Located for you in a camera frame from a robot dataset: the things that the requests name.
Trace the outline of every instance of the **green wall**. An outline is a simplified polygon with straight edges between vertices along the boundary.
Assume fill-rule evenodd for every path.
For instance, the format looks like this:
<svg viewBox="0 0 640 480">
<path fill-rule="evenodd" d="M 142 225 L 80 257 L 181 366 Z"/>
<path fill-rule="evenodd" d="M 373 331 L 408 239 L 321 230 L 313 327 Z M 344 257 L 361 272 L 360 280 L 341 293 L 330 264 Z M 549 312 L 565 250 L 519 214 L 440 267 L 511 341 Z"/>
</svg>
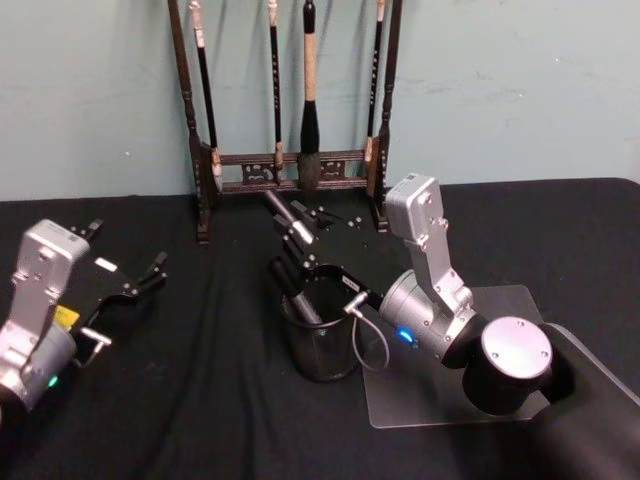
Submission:
<svg viewBox="0 0 640 480">
<path fill-rule="evenodd" d="M 201 3 L 221 149 L 271 151 L 267 1 Z M 303 2 L 279 3 L 295 151 Z M 321 147 L 360 148 L 376 0 L 316 4 Z M 633 0 L 405 0 L 389 183 L 409 171 L 443 183 L 640 181 L 638 18 Z M 0 59 L 0 199 L 192 188 L 165 0 L 2 2 Z M 198 114 L 204 127 L 201 102 Z"/>
</svg>

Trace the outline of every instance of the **cable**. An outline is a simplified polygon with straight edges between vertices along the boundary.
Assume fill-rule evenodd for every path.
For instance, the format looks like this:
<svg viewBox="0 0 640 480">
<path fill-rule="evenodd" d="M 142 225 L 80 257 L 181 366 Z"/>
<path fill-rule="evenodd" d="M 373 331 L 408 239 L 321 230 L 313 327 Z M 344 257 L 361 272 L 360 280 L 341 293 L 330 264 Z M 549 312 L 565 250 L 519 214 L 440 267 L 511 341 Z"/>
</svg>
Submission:
<svg viewBox="0 0 640 480">
<path fill-rule="evenodd" d="M 365 362 L 364 358 L 362 358 L 362 355 L 360 354 L 360 350 L 358 350 L 358 342 L 356 341 L 356 328 L 358 325 L 358 320 L 362 320 L 364 323 L 366 323 L 374 332 L 376 332 L 378 337 L 380 337 L 380 340 L 382 340 L 382 345 L 384 346 L 385 360 L 384 360 L 384 365 L 382 365 L 382 367 L 380 368 L 372 367 L 367 362 Z M 353 345 L 353 353 L 355 353 L 356 358 L 360 362 L 360 365 L 362 365 L 367 370 L 370 370 L 372 372 L 380 372 L 389 366 L 389 360 L 391 359 L 391 354 L 389 353 L 389 343 L 387 342 L 387 339 L 385 338 L 384 333 L 382 333 L 382 330 L 380 330 L 368 318 L 364 316 L 358 316 L 358 317 L 354 316 L 353 327 L 351 327 L 351 344 Z"/>
</svg>

